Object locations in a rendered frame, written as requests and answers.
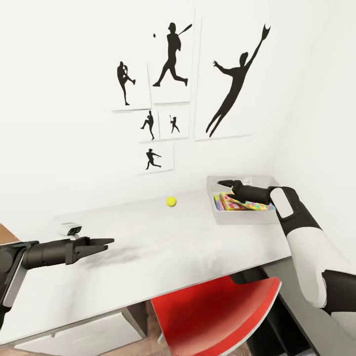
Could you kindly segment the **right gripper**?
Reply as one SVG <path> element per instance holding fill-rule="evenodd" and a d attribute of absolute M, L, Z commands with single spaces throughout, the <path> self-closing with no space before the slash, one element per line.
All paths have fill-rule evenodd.
<path fill-rule="evenodd" d="M 248 186 L 248 185 L 243 185 L 240 180 L 220 180 L 218 181 L 218 184 L 221 184 L 223 186 L 227 187 L 232 187 L 232 193 L 233 195 L 228 194 L 227 196 L 230 198 L 233 198 L 243 204 L 245 204 L 247 201 L 249 202 L 255 202 L 254 194 L 258 187 L 255 186 Z"/>

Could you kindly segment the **tennis ball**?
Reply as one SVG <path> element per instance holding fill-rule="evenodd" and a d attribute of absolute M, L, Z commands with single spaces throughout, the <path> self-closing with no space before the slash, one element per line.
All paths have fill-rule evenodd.
<path fill-rule="evenodd" d="M 176 199 L 174 197 L 168 197 L 166 203 L 169 207 L 172 207 L 176 204 Z"/>

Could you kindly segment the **board game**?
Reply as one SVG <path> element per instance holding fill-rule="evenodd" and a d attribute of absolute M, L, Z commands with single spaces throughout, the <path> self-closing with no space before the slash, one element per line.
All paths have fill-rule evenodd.
<path fill-rule="evenodd" d="M 223 202 L 223 204 L 225 206 L 226 211 L 235 211 L 235 210 L 239 210 L 239 211 L 264 211 L 264 210 L 269 210 L 267 208 L 267 206 L 265 206 L 265 204 L 261 204 L 261 205 L 263 205 L 263 210 L 251 210 L 251 209 L 249 209 L 247 207 L 240 206 L 237 203 L 231 202 L 229 200 L 230 197 L 227 196 L 228 194 L 233 195 L 233 193 L 231 193 L 231 192 L 221 192 L 220 193 L 220 197 L 221 197 L 221 200 L 222 200 L 222 202 Z"/>
<path fill-rule="evenodd" d="M 266 206 L 266 205 L 265 205 L 265 206 Z M 272 202 L 271 202 L 269 205 L 267 205 L 267 208 L 268 208 L 269 210 L 264 210 L 264 211 L 273 211 L 273 210 L 274 210 L 274 206 L 273 206 Z"/>
<path fill-rule="evenodd" d="M 225 206 L 221 200 L 220 195 L 215 195 L 214 200 L 218 211 L 226 211 Z"/>

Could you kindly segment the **jigsaw puzzle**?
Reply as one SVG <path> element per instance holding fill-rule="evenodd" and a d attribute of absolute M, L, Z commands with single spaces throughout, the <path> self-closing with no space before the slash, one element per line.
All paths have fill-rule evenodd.
<path fill-rule="evenodd" d="M 239 202 L 239 201 L 237 201 L 237 200 L 235 200 L 235 199 L 231 199 L 231 198 L 229 198 L 229 200 L 231 201 L 231 202 L 234 202 L 234 203 L 237 203 L 238 205 L 240 205 L 240 206 L 244 206 L 244 207 L 247 207 L 247 208 L 249 208 L 249 209 L 251 209 L 251 210 L 263 210 L 263 205 L 261 205 L 260 203 L 254 203 L 254 202 L 249 202 L 249 201 L 247 201 L 245 204 L 243 204 L 243 203 L 241 203 L 241 202 Z"/>

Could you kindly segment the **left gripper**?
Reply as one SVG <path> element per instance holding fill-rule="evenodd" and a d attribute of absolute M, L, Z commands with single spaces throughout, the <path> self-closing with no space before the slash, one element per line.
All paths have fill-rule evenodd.
<path fill-rule="evenodd" d="M 80 258 L 87 257 L 105 250 L 108 245 L 114 243 L 113 238 L 80 237 L 77 240 L 64 239 L 47 242 L 43 253 L 42 261 L 44 267 L 66 264 L 72 265 Z"/>

